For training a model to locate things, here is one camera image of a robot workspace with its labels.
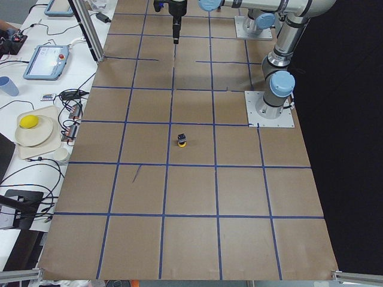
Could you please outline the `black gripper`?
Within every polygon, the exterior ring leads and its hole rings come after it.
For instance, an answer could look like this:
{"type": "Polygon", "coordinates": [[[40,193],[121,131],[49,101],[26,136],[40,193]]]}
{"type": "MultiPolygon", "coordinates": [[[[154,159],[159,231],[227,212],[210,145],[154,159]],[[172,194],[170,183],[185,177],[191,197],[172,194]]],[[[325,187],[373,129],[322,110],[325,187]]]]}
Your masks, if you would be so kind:
{"type": "Polygon", "coordinates": [[[187,0],[154,0],[153,6],[155,12],[160,12],[164,3],[168,4],[168,11],[170,15],[173,16],[172,37],[174,44],[178,45],[181,31],[182,16],[185,16],[187,13],[187,0]]]}

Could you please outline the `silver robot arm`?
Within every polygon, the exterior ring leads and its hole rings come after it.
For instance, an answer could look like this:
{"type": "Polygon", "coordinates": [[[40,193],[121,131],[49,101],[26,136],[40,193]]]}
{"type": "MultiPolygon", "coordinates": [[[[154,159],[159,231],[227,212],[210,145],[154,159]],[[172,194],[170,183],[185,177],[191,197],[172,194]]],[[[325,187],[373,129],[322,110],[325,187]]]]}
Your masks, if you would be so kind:
{"type": "Polygon", "coordinates": [[[199,1],[198,4],[205,11],[227,6],[287,14],[273,50],[262,62],[266,91],[256,103],[261,117],[278,118],[295,86],[294,76],[287,71],[294,49],[309,20],[327,12],[335,1],[199,1]]]}
{"type": "MultiPolygon", "coordinates": [[[[188,1],[153,1],[155,12],[159,13],[164,4],[172,19],[172,37],[179,44],[182,17],[187,13],[188,1]]],[[[246,16],[235,16],[236,37],[238,39],[271,40],[270,28],[275,24],[275,14],[248,8],[246,16]]]]}

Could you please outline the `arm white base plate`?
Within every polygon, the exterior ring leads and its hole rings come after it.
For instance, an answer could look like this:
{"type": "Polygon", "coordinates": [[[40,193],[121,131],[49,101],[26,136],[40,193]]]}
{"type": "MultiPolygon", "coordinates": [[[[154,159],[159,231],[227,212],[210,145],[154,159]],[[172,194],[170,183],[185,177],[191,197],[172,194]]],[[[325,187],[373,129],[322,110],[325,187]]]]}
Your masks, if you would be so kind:
{"type": "Polygon", "coordinates": [[[250,127],[294,128],[294,120],[288,99],[280,107],[264,102],[263,91],[245,91],[248,125],[250,127]]]}
{"type": "Polygon", "coordinates": [[[235,31],[237,39],[271,41],[273,40],[270,28],[260,29],[256,21],[247,16],[235,16],[235,31]]]}

